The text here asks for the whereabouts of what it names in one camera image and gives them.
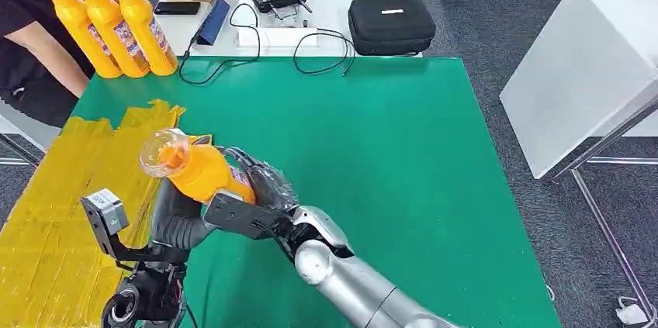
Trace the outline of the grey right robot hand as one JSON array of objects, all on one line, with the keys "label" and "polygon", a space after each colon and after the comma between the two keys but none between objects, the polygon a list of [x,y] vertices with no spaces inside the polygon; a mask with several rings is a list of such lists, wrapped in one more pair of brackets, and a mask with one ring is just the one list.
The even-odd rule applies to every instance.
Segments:
[{"label": "grey right robot hand", "polygon": [[219,147],[219,151],[232,157],[247,175],[257,205],[288,212],[300,204],[292,185],[277,168],[253,158],[239,147]]}]

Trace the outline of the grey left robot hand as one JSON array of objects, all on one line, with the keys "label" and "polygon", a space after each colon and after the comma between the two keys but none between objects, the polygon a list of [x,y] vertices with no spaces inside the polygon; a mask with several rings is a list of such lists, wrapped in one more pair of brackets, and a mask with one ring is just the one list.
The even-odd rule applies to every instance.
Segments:
[{"label": "grey left robot hand", "polygon": [[183,250],[200,245],[218,227],[202,218],[201,202],[182,194],[162,178],[151,220],[151,239]]}]

